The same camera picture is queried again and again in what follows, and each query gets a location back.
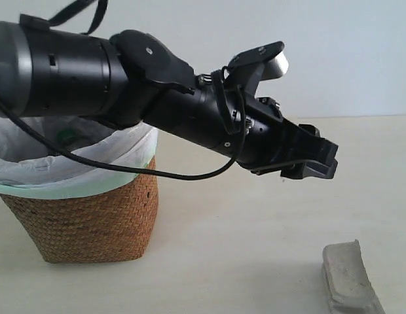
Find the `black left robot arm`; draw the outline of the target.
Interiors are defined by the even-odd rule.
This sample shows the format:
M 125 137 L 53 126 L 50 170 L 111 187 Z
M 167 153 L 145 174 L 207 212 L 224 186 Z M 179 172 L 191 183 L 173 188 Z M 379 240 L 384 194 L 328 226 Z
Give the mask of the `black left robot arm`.
M 114 130 L 144 122 L 256 175 L 332 179 L 338 146 L 314 126 L 284 118 L 271 97 L 255 95 L 260 82 L 286 70 L 280 41 L 198 75 L 141 31 L 101 39 L 25 14 L 0 21 L 0 117 L 78 116 Z

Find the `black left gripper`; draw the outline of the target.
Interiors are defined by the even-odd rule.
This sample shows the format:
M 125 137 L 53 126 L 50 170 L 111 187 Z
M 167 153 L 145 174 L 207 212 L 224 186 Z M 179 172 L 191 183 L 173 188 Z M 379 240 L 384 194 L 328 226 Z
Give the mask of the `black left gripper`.
M 271 98 L 262 103 L 246 96 L 245 110 L 248 133 L 238 157 L 239 166 L 252 173 L 281 171 L 281 177 L 292 180 L 334 177 L 339 146 L 321 137 L 317 127 L 312 124 L 297 127 L 282 116 Z M 302 154 L 296 151 L 299 135 Z

